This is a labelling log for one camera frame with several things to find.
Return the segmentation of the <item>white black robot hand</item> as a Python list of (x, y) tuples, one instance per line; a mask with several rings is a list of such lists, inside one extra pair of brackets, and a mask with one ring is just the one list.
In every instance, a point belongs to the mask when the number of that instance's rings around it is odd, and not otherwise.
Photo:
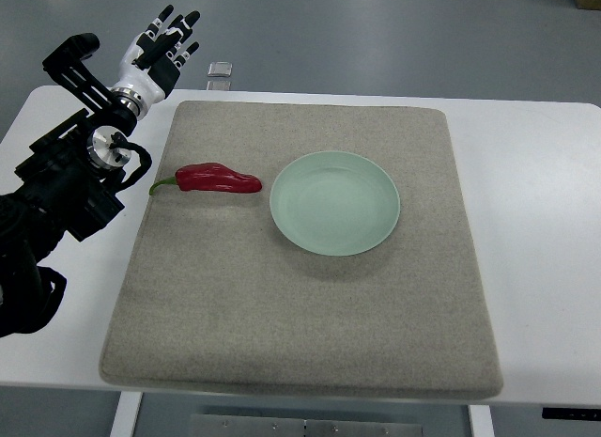
[(167, 6), (134, 38), (119, 64), (119, 79), (111, 87), (137, 119), (168, 98), (183, 66), (199, 48), (190, 37), (201, 13), (193, 10), (174, 17), (173, 11), (173, 6)]

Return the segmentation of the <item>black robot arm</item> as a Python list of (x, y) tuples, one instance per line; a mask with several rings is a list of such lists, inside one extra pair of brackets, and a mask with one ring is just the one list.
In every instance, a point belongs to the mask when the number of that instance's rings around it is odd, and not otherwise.
[(40, 266), (65, 233), (77, 241), (103, 229), (123, 210), (118, 192), (151, 166), (128, 141), (137, 115), (84, 66), (100, 47), (83, 33), (66, 39), (42, 66), (84, 108), (31, 145), (19, 164), (22, 185), (1, 197), (1, 335), (33, 334), (57, 312), (67, 280)]

